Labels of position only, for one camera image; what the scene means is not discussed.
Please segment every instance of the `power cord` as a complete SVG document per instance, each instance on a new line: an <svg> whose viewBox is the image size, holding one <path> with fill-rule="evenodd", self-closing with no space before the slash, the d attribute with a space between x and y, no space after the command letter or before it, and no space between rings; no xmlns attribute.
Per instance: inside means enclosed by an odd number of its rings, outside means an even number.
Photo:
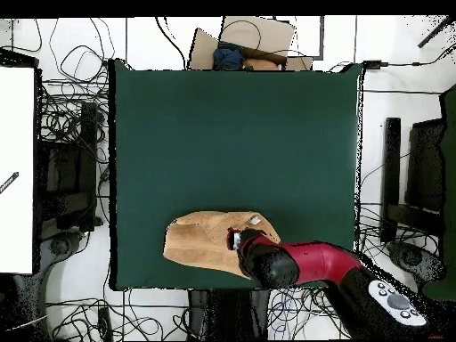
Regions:
<svg viewBox="0 0 456 342"><path fill-rule="evenodd" d="M456 49L456 43L450 45L447 47L445 50L442 51L442 53L437 56L433 61L427 61L427 62L419 62L419 61L414 61L412 63L388 63L386 61L365 61L364 63L366 64L367 69L380 69L382 67L421 67L421 66L428 66L430 64L434 64L444 57L450 55L453 53L453 51Z"/></svg>
<svg viewBox="0 0 456 342"><path fill-rule="evenodd" d="M41 30L40 30L39 25L38 25L38 20L37 19L34 19L34 20L35 20L35 23L37 25L37 31L38 31L38 36L39 36L39 46L38 46L38 48L36 50L29 50L27 48L13 46L12 43L11 43L11 45L1 46L0 48L11 48L11 49L25 51L25 52L28 52L28 53L37 53L38 51L40 51L41 47L43 46L43 38L41 37Z"/></svg>
<svg viewBox="0 0 456 342"><path fill-rule="evenodd" d="M182 53L181 49L179 47L177 47L177 45L171 40L171 38L167 35L167 33L165 33L165 30L163 30L163 28L161 27L161 25L159 23L158 17L155 17L155 22L157 23L157 26L159 27L161 34L163 34L163 36L169 41L169 43L171 45L173 45L173 47L180 53L180 55L182 57L182 61L183 61L183 70L186 70L187 64L185 62L185 58L183 57L183 53Z"/></svg>

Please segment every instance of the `cable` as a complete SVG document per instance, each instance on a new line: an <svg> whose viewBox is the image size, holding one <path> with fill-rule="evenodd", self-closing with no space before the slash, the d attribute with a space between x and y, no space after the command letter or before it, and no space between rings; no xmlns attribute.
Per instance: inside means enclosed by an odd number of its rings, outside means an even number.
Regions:
<svg viewBox="0 0 456 342"><path fill-rule="evenodd" d="M165 38L169 41L169 43L171 45L173 45L173 47L181 54L181 57L182 57L182 61L183 61L183 70L186 70L187 69L187 64L185 62L185 58L183 57L183 53L182 51L179 49L179 47L177 47L177 45L171 40L170 37L167 36L167 33L165 33L165 30L163 30L163 28L161 27L160 23L159 23L159 18L158 17L155 17L155 22L157 22L157 26L159 27L160 31L161 31L161 34L163 34L163 36L165 36Z"/></svg>
<svg viewBox="0 0 456 342"><path fill-rule="evenodd" d="M100 177L102 177L102 176L106 173L106 171L109 169L109 167L106 167L106 169L104 169L104 172L102 172L102 167L101 167L100 164L98 164L98 168L100 169ZM109 223L110 223L110 220L109 220L109 218L106 216L106 213L104 212L104 206L103 206L103 202L102 202L102 195L100 194L101 189L102 189L102 183L103 183L103 181L102 181L102 179L100 179L100 182L98 182L98 198L99 198L99 200L100 200L100 204L102 205L102 212L103 212L103 215L104 215L106 221L107 221L108 224L109 224Z"/></svg>
<svg viewBox="0 0 456 342"><path fill-rule="evenodd" d="M167 17L163 17L163 20L165 20L165 24L167 25ZM171 32L169 26L167 25L167 31L169 31L169 34L171 34L171 37L173 39L175 39L175 36L173 35L173 33Z"/></svg>
<svg viewBox="0 0 456 342"><path fill-rule="evenodd" d="M312 295L314 295L314 299L311 301L310 306L307 306L305 302L308 298L311 298ZM296 320L297 315L303 311L305 312L304 320L296 322L293 329L291 329L290 324ZM341 337L344 335L349 338L346 331L337 325L336 322L339 318L334 309L330 304L325 303L323 289L295 288L279 290L271 298L271 309L268 315L269 321L267 327L273 331L273 339L277 339L278 337L284 339L287 332L289 339L296 339L296 336L300 331L303 332L303 338L306 339L305 326L309 320L317 316L330 317L338 330L339 336ZM275 326L275 322L278 320L281 323L279 323L278 326Z"/></svg>
<svg viewBox="0 0 456 342"><path fill-rule="evenodd" d="M299 48L299 42L298 42L298 40L297 40L297 16L294 16L294 17L295 17L295 22L296 22L296 46L297 46L297 49L300 50L300 48ZM302 63L303 63L303 66L304 66L305 70L309 70L309 68L307 68L307 66L306 66L305 63L304 63L303 57L301 56L300 58L301 58L301 61L302 61Z"/></svg>
<svg viewBox="0 0 456 342"><path fill-rule="evenodd" d="M285 50L273 51L272 53L263 53L261 55L256 55L254 57L254 59L262 58L262 57L267 56L267 55L273 55L275 53L285 53L285 52L299 53L299 56L305 56L305 57L307 56L307 55L304 55L303 53L301 53L300 51L297 51L297 50L285 49Z"/></svg>
<svg viewBox="0 0 456 342"><path fill-rule="evenodd" d="M29 52L29 53L37 53L38 51L40 51L41 47L43 46L43 38L41 37L41 30L39 29L39 25L38 25L38 20L37 19L35 19L35 23L37 25L38 36L39 36L39 47L36 50L29 50L27 48L13 46L12 43L11 43L11 45L1 46L0 48L8 48L8 47L11 48L11 49L15 48L16 50L26 51L26 52Z"/></svg>
<svg viewBox="0 0 456 342"><path fill-rule="evenodd" d="M409 156L410 153L406 153L405 155L402 155L399 159L402 159L402 158L405 158L406 156ZM370 173L368 173L361 181L361 185L360 185L360 189L362 188L362 184L364 183L364 181L366 180L367 177L369 177L372 173L375 173L377 172L379 169L381 169L383 166L385 165L385 163L383 163L381 166L379 167L376 167L374 170L372 170Z"/></svg>
<svg viewBox="0 0 456 342"><path fill-rule="evenodd" d="M233 21L232 23L226 25L222 31L220 32L220 40L222 40L222 35L224 33L224 31L229 28L231 25L235 24L235 23L238 23L238 22L245 22L245 23L248 23L250 25L252 25L256 31L258 32L258 45L256 45L256 48L255 50L258 50L259 46L261 45L261 32L260 32L260 29L258 28L257 25L255 25L253 22L250 22L250 21L247 21L247 20L236 20L236 21Z"/></svg>
<svg viewBox="0 0 456 342"><path fill-rule="evenodd" d="M105 60L105 55L104 55L104 48L103 48L103 43L102 43L102 35L100 34L100 30L98 29L98 27L96 26L96 24L94 23L94 20L92 18L89 19L91 22L92 22L92 25L94 25L94 28L95 28L95 31L97 33L97 36L100 40L100 47L102 49L102 55L99 55L92 47L89 47L87 45L78 45L76 47L74 47L73 49L71 49L69 51L69 53L67 53L67 55L63 58L63 60L61 61L60 65L59 63L57 62L57 58L55 56L55 52L53 51L53 47L51 45L51 42L52 42L52 39L53 39L53 35L55 33L55 30L57 29L57 24L59 23L59 19L57 19L57 21L55 22L55 25L53 27L53 32L51 33L51 36L49 38L49 48L51 50L51 53L53 54L53 58L55 60L55 65L57 67L57 70L58 72L63 75L64 77L67 77L69 78L70 80L74 81L75 83L87 83L87 82L91 82L93 80L95 80L96 78L98 78L100 76L100 74L102 73L102 69L103 69L103 62ZM104 25L107 27L108 31L109 31L109 28L108 28L108 25L106 24L106 22L104 22L102 19L99 19L101 20ZM114 45L112 44L112 40L110 38L110 41L111 41L111 45L112 45L112 49L113 49L113 54L112 56L114 56L114 53L115 53L115 49L114 49ZM98 59L100 59L100 68L98 69L97 73L93 76L93 77L90 77L88 79L79 79L77 77L74 77L72 75L70 75L68 72L66 72L64 69L63 69L63 63L69 58L69 56L74 53L76 50L80 49L80 48L86 48L89 52L91 52L94 56L96 56Z"/></svg>
<svg viewBox="0 0 456 342"><path fill-rule="evenodd" d="M333 69L335 69L336 67L339 67L339 66L346 66L348 64L353 64L352 62L350 61L341 61L340 63L336 64L335 66L332 66L330 69L328 69L328 72L331 72Z"/></svg>
<svg viewBox="0 0 456 342"><path fill-rule="evenodd" d="M392 67L428 66L429 64L434 64L437 61L440 61L441 59L443 59L445 56L450 55L455 49L456 49L456 43L454 43L454 44L450 45L449 47L447 47L446 49L444 49L442 51L442 53L439 56L437 56L437 58L435 58L433 61L428 61L428 62L425 62L425 63L420 63L418 61L414 61L413 63L402 63L402 64L401 63L397 64L397 63L382 62L381 65L382 65L382 67L388 67L388 66L392 66Z"/></svg>

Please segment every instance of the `black cable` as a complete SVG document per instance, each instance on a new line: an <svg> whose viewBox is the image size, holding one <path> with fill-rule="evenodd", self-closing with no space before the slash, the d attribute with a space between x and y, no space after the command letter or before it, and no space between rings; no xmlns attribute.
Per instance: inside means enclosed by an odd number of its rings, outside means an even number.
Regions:
<svg viewBox="0 0 456 342"><path fill-rule="evenodd" d="M100 169L100 177L103 176L103 174L109 169L108 167L104 170L104 172L102 173L102 167L100 166L100 164L98 164L98 168ZM110 220L109 218L107 217L105 211L104 211L104 206L103 206L103 202L102 202L102 195L101 195L101 189L102 189L102 183L103 181L100 179L100 182L98 182L98 199L100 200L100 204L102 205L102 212L103 212L103 215L106 219L106 221L108 222L108 224L110 223Z"/></svg>
<svg viewBox="0 0 456 342"><path fill-rule="evenodd" d="M352 64L352 62L350 62L350 61L341 61L341 62L339 62L338 64L336 64L335 66L332 66L330 69L328 69L328 72L331 72L331 71L334 70L336 67L339 67L339 66L345 67L345 66L347 66L348 64Z"/></svg>
<svg viewBox="0 0 456 342"><path fill-rule="evenodd" d="M259 46L261 45L261 32L260 32L260 29L258 28L257 25L255 25L253 22L250 22L250 21L247 21L247 20L236 20L236 21L233 21L232 23L226 25L222 31L220 32L220 39L222 39L222 34L224 33L224 31L229 28L231 25L234 25L235 23L238 23L238 22L245 22L245 23L248 23L250 25L252 25L256 31L258 32L258 45L256 45L256 48L255 50L258 50Z"/></svg>
<svg viewBox="0 0 456 342"><path fill-rule="evenodd" d="M336 312L334 311L334 309L330 305L327 305L324 302L324 289L298 289L298 290L299 290L299 293L301 295L301 298L300 298L300 301L299 301L300 305L295 305L296 309L285 308L286 304L290 302L292 297L293 297L293 299L295 299L292 294L296 294L297 293L296 289L280 290L278 293L276 293L273 296L272 302L271 302L273 304L273 306L270 309L270 313L268 315L269 320L268 320L268 323L267 323L267 327L268 328L272 327L272 329L274 330L274 338L276 337L277 333L282 333L282 336L283 336L283 334L285 333L286 328L282 327L281 330L279 330L279 328L275 329L273 327L273 323L276 320L280 320L281 322L286 322L286 321L290 321L291 320L290 318L287 318L287 316L285 316L285 318L281 318L281 314L284 314L285 312L288 312L288 313L290 313L290 312L292 312L292 313L298 312L298 313L300 313L301 311L306 311L309 314L314 314L314 315L317 315L319 317L320 316L321 317L330 317L331 321L333 322L334 326L336 327L336 329L339 332L339 336L341 337L341 335L344 335L345 337L350 338L346 334L346 332L344 330L342 330L342 327L337 325L336 321L338 321L339 318L338 318ZM310 306L308 307L308 306L306 306L305 301L311 295L313 295L314 298L313 298L313 301L311 301ZM280 296L283 296L283 298L281 299L281 302L279 302L277 304L274 304L275 299L277 297L280 297ZM289 338L290 339L295 339L296 335L305 327L306 323L309 320L311 320L312 318L309 317L309 318L307 318L307 320L304 320L302 323L297 323L295 325L294 329L292 330Z"/></svg>
<svg viewBox="0 0 456 342"><path fill-rule="evenodd" d="M442 53L439 56L437 56L437 58L435 58L433 61L428 61L428 62L425 62L425 63L421 63L419 61L414 61L413 63L386 63L385 62L385 63L382 63L382 67L388 67L388 66L392 66L392 67L428 66L429 64L434 64L437 61L440 61L441 59L443 59L445 56L450 55L455 49L456 49L456 43L454 43L454 44L450 45L449 47L447 47L446 49L444 49L442 51Z"/></svg>
<svg viewBox="0 0 456 342"><path fill-rule="evenodd" d="M295 17L295 22L296 22L296 46L297 46L297 49L300 50L300 48L299 48L299 42L298 42L298 40L297 40L297 16L294 16L294 17ZM309 70L309 68L307 68L307 66L306 66L305 63L304 63L303 57L300 56L300 58L301 58L301 61L302 61L302 63L303 63L303 66L304 66L305 70Z"/></svg>
<svg viewBox="0 0 456 342"><path fill-rule="evenodd" d="M147 333L145 330L142 330L145 334L147 334L148 336L153 336L155 334L157 334L157 332L159 330L161 330L161 334L162 334L162 337L163 337L163 327L162 325L154 318L152 317L147 317L147 318L144 318L141 323L139 323L140 319L138 318L138 316L136 315L136 312L134 311L134 308L132 306L132 303L131 303L131 295L132 295L132 292L133 292L133 289L130 289L130 292L128 294L128 306L130 307L130 309L132 310L133 312L133 316L134 316L134 319L136 320L136 324L138 325L139 328L141 328L141 325L147 321L154 321L157 325L157 330L153 333Z"/></svg>
<svg viewBox="0 0 456 342"><path fill-rule="evenodd" d="M95 80L96 78L98 78L98 76L101 74L102 72L102 69L103 69L103 62L105 60L105 55L104 55L104 48L103 48L103 43L102 43L102 35L100 34L100 30L98 29L98 27L96 26L96 24L94 23L94 20L92 18L89 19L92 24L94 25L94 28L95 28L95 31L97 33L97 36L100 40L100 47L102 49L102 55L99 55L92 47L89 47L87 45L78 45L76 47L74 47L73 49L71 49L69 51L69 53L67 53L67 55L65 55L65 57L63 58L63 60L61 61L60 65L59 63L57 62L57 58L55 56L55 53L53 51L53 47L52 47L52 39L53 39L53 35L55 33L55 30L57 29L57 24L59 23L59 19L57 19L57 21L55 22L55 25L54 25L54 28L53 28L53 32L51 33L51 36L49 38L49 48L51 49L51 53L53 54L53 58L55 60L55 65L57 67L57 70L58 72L63 75L64 77L67 77L69 79L71 79L72 81L76 82L76 83L87 83L87 82L91 82L93 80ZM79 79L77 77L73 77L72 75L70 75L68 72L66 72L64 69L63 69L63 64L64 62L69 58L69 56L74 53L76 50L80 49L80 48L86 48L89 52L91 52L94 56L96 56L98 59L100 59L100 68L98 69L97 73L93 76L93 77L90 77L88 79Z"/></svg>
<svg viewBox="0 0 456 342"><path fill-rule="evenodd" d="M171 37L173 39L175 39L175 36L173 35L173 33L171 32L171 29L169 28L168 24L167 24L167 17L163 17L163 20L165 20L165 25L167 25L167 31L169 31L169 34L171 35Z"/></svg>
<svg viewBox="0 0 456 342"><path fill-rule="evenodd" d="M146 339L146 340L149 340L147 338L147 335L146 333L140 328L140 325L141 324L137 324L137 325L134 325L134 320L130 319L127 315L125 315L124 313L120 313L118 311L116 311L114 309L114 307L112 307L105 299L95 299L95 302L92 303L91 305L79 305L76 310L69 316L67 316L63 321L62 323L57 326L53 332L52 332L52 335L53 335L53 339L56 339L56 337L58 336L59 332L61 331L61 329L64 327L64 326L67 326L67 325L72 325L74 328L76 328L76 325L75 325L75 322L85 322L86 326L87 326L87 330L88 330L88 333L86 333L84 336L80 335L81 337L81 340L89 335L89 339L91 340L91 342L94 342L93 339L91 338L90 336L90 331L92 330L99 330L99 326L98 325L93 325L89 322L88 318L86 317L86 312L93 308L93 307L100 307L100 305L105 305L107 306L114 314L117 314L119 316L122 317L123 319L123 323L120 327L122 328L125 328L125 326L127 324L131 324L134 328L134 330L137 330L140 332L140 334ZM82 319L74 319L74 317L78 314L83 314L85 316L85 320L82 320ZM122 338L126 335L125 332L118 332L118 334L120 334L122 336Z"/></svg>
<svg viewBox="0 0 456 342"><path fill-rule="evenodd" d="M125 291L122 291L122 342L125 339Z"/></svg>
<svg viewBox="0 0 456 342"><path fill-rule="evenodd" d="M37 19L34 19L34 20L37 25L38 36L39 36L39 47L36 50L29 50L27 48L13 46L13 43L11 43L11 45L1 46L0 48L8 48L8 47L11 49L15 48L16 50L26 51L28 53L37 53L38 51L40 51L41 47L43 46L43 38L41 37L41 30L39 29L38 20Z"/></svg>
<svg viewBox="0 0 456 342"><path fill-rule="evenodd" d="M409 156L409 155L410 155L410 153L406 153L405 155L402 155L399 159L405 158L406 156ZM382 164L382 165L379 166L379 167L376 167L376 168L375 168L374 170L372 170L371 172L369 172L369 173L362 179L361 185L360 185L360 189L362 188L362 184L364 183L364 181L366 180L366 178L369 177L372 173L377 172L377 171L378 171L379 169L381 169L384 165L385 165L385 163Z"/></svg>
<svg viewBox="0 0 456 342"><path fill-rule="evenodd" d="M275 53L285 53L285 52L299 53L299 56L305 56L305 57L307 56L307 55L305 55L305 54L303 54L303 53L301 53L300 51L297 51L297 50L284 49L284 50L273 51L272 53L263 53L261 55L256 55L254 57L254 59L262 58L262 57L267 56L267 55L273 55Z"/></svg>
<svg viewBox="0 0 456 342"><path fill-rule="evenodd" d="M376 220L376 221L379 221L379 220L381 219L380 215L379 215L378 213L376 213L375 211L372 211L372 210L370 210L370 209L368 209L368 208L361 208L361 209L363 209L363 210L365 210L365 211L368 211L368 212L372 213L373 215L377 216L379 219L374 219L374 218L371 218L371 217L368 217L368 216L362 216L362 217L366 217L366 218L369 218L369 219L371 219L371 220ZM427 238L430 238L430 239L434 242L434 244L435 244L435 246L436 246L436 249L435 249L435 251L434 251L434 254L438 251L438 243L437 243L437 241L432 237L431 234L424 233L423 231L421 231L421 230L419 230L419 229L417 229L417 228L413 228L413 227L411 227L411 226L396 225L396 224L394 224L393 222L388 221L388 220L386 220L386 219L383 219L383 221L384 221L385 223L389 223L389 224L391 224L391 225L394 225L398 230L403 231L403 234L402 234L399 238L397 238L398 240L400 240L400 241L406 241L406 240L410 240L410 239L414 239L414 238L418 238L418 237L424 237L424 238L425 238L425 246L426 246L426 245L427 245ZM404 238L404 234L405 234L406 232L413 232L413 235Z"/></svg>
<svg viewBox="0 0 456 342"><path fill-rule="evenodd" d="M186 69L187 69L187 66L186 66L185 58L183 57L182 51L181 51L180 48L177 47L177 45L171 40L171 38L167 36L167 33L165 33L165 30L163 30L163 28L161 27L161 25L160 25L160 23L159 23L159 18L158 18L158 17L155 17L155 22L157 22L157 26L159 27L159 29L160 29L160 31L161 31L161 34L163 34L163 36L165 36L165 38L169 41L169 43L170 43L171 45L173 45L173 47L181 54L182 61L183 61L183 70L186 70Z"/></svg>

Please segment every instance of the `black object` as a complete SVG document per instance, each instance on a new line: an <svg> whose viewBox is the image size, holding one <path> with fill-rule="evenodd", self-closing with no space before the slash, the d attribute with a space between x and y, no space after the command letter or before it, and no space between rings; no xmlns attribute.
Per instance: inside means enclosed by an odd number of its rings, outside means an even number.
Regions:
<svg viewBox="0 0 456 342"><path fill-rule="evenodd" d="M418 208L440 211L443 195L443 156L440 142L444 122L433 119L413 125L405 202Z"/></svg>
<svg viewBox="0 0 456 342"><path fill-rule="evenodd" d="M402 325L377 303L369 293L376 276L365 267L352 269L337 287L329 283L325 294L352 338L414 340L430 335L429 324Z"/></svg>
<svg viewBox="0 0 456 342"><path fill-rule="evenodd" d="M39 59L0 48L0 66L4 67L38 67Z"/></svg>
<svg viewBox="0 0 456 342"><path fill-rule="evenodd" d="M190 324L187 340L267 340L267 289L189 290Z"/></svg>
<svg viewBox="0 0 456 342"><path fill-rule="evenodd" d="M444 263L424 248L394 241L387 244L387 249L391 262L413 276L419 291L422 291L425 283L444 277Z"/></svg>
<svg viewBox="0 0 456 342"><path fill-rule="evenodd" d="M107 306L103 306L98 310L98 329L103 342L114 341L110 323L110 309Z"/></svg>
<svg viewBox="0 0 456 342"><path fill-rule="evenodd" d="M388 205L399 203L400 151L401 119L387 118L381 184L383 205L380 210L380 241L395 239L397 222L389 218Z"/></svg>
<svg viewBox="0 0 456 342"><path fill-rule="evenodd" d="M364 61L363 64L366 69L380 69L383 67L382 61Z"/></svg>
<svg viewBox="0 0 456 342"><path fill-rule="evenodd" d="M254 246L240 268L248 277L258 281L260 287L269 289L291 286L299 276L299 267L289 253L269 245Z"/></svg>
<svg viewBox="0 0 456 342"><path fill-rule="evenodd" d="M83 103L81 131L75 143L40 143L42 218L57 218L57 228L61 230L72 226L78 226L81 232L94 230L98 117L95 103ZM48 167L51 161L59 176L54 180L57 187L49 191Z"/></svg>
<svg viewBox="0 0 456 342"><path fill-rule="evenodd" d="M439 211L443 201L443 158L440 142L444 122L434 119L413 125L405 204L399 205L401 119L387 118L385 127L384 168L380 241L393 241L397 224L406 224L424 233L442 236L444 220Z"/></svg>
<svg viewBox="0 0 456 342"><path fill-rule="evenodd" d="M77 252L79 240L79 232L60 233L42 241L38 273L0 275L0 292L4 298L0 302L0 334L3 341L51 341L46 318L43 319L46 315L47 280L55 264ZM15 329L27 323L30 325Z"/></svg>
<svg viewBox="0 0 456 342"><path fill-rule="evenodd" d="M19 177L19 172L14 172L10 178L8 178L3 184L0 185L0 194L6 190L8 186L10 186L16 178Z"/></svg>
<svg viewBox="0 0 456 342"><path fill-rule="evenodd" d="M425 46L432 38L434 38L438 33L445 29L448 25L451 25L456 21L456 16L446 16L435 28L432 30L421 42L419 42L418 47L422 48Z"/></svg>
<svg viewBox="0 0 456 342"><path fill-rule="evenodd" d="M107 167L100 176L100 182L106 183L110 180L110 167Z"/></svg>

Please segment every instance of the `green cloth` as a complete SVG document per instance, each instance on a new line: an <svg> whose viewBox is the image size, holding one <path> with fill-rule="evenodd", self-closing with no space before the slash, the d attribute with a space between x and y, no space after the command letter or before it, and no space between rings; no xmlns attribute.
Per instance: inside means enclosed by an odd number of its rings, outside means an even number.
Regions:
<svg viewBox="0 0 456 342"><path fill-rule="evenodd" d="M163 257L194 211L258 211L283 242L354 243L361 66L134 71L115 62L117 288L252 288Z"/></svg>
<svg viewBox="0 0 456 342"><path fill-rule="evenodd" d="M441 95L444 138L440 143L444 157L444 241L447 269L441 281L428 283L423 292L434 300L456 300L456 85Z"/></svg>

